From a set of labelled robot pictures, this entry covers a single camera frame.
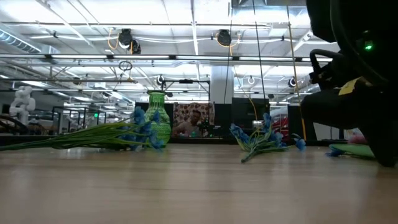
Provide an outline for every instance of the flower bunch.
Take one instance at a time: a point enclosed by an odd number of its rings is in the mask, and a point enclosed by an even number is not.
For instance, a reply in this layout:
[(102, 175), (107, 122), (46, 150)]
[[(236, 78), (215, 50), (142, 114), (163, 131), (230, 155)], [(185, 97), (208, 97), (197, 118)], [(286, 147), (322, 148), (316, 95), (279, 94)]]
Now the flower bunch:
[[(287, 146), (286, 143), (282, 142), (283, 134), (274, 132), (272, 130), (271, 116), (264, 113), (264, 125), (257, 128), (250, 136), (243, 132), (243, 130), (231, 124), (229, 129), (232, 135), (236, 138), (239, 146), (242, 150), (248, 152), (248, 154), (241, 160), (241, 162), (247, 162), (255, 155), (274, 152), (274, 151), (287, 151), (291, 146)], [(300, 136), (294, 134), (294, 140), (296, 142), (299, 151), (305, 150), (305, 141)]]
[(43, 141), (3, 146), (0, 147), (0, 151), (36, 147), (52, 147), (54, 149), (73, 147), (126, 149), (130, 147), (131, 150), (136, 150), (138, 146), (152, 146), (155, 150), (161, 151), (163, 141), (157, 140), (156, 132), (151, 129), (153, 121), (160, 122), (160, 114), (156, 111), (151, 121), (145, 121), (144, 114), (145, 112), (140, 107), (136, 107), (130, 118), (118, 123), (101, 124)]

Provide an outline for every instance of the green glass vase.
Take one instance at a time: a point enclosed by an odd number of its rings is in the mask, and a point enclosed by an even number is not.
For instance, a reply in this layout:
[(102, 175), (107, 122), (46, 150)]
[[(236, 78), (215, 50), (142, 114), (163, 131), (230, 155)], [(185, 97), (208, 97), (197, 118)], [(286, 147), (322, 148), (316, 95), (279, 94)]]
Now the green glass vase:
[(163, 140), (164, 145), (168, 143), (170, 140), (170, 135), (172, 132), (172, 128), (170, 126), (170, 117), (167, 115), (166, 110), (164, 109), (164, 96), (166, 92), (159, 90), (150, 90), (149, 94), (149, 107), (145, 113), (146, 121), (150, 121), (155, 112), (159, 111), (160, 113), (160, 124), (152, 122), (152, 129), (156, 130), (157, 139)]

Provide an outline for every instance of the white pillar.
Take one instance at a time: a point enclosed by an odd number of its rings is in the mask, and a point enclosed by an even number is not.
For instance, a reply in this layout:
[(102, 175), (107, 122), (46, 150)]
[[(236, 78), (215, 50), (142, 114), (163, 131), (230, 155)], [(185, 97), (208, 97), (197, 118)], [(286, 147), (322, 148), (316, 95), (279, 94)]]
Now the white pillar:
[(232, 67), (227, 66), (211, 67), (210, 78), (210, 101), (215, 103), (231, 104), (234, 90), (234, 77)]

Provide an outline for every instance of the yellow sticker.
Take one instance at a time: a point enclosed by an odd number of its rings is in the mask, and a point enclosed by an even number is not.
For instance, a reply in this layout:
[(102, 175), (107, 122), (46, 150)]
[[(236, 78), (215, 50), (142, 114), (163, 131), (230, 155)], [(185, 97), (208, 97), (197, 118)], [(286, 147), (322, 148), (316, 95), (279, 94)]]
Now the yellow sticker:
[(352, 93), (355, 89), (355, 83), (359, 79), (360, 79), (360, 77), (356, 78), (354, 80), (351, 80), (351, 81), (347, 82), (345, 85), (343, 85), (343, 87), (341, 87), (340, 91), (338, 92), (338, 95), (341, 96), (341, 95)]

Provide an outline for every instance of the table surface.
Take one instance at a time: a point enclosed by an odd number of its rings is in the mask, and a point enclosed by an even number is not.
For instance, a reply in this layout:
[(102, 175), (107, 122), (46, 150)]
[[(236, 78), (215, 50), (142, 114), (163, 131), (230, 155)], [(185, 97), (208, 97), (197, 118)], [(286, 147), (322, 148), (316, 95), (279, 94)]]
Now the table surface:
[(0, 152), (0, 223), (395, 223), (398, 169), (326, 151)]

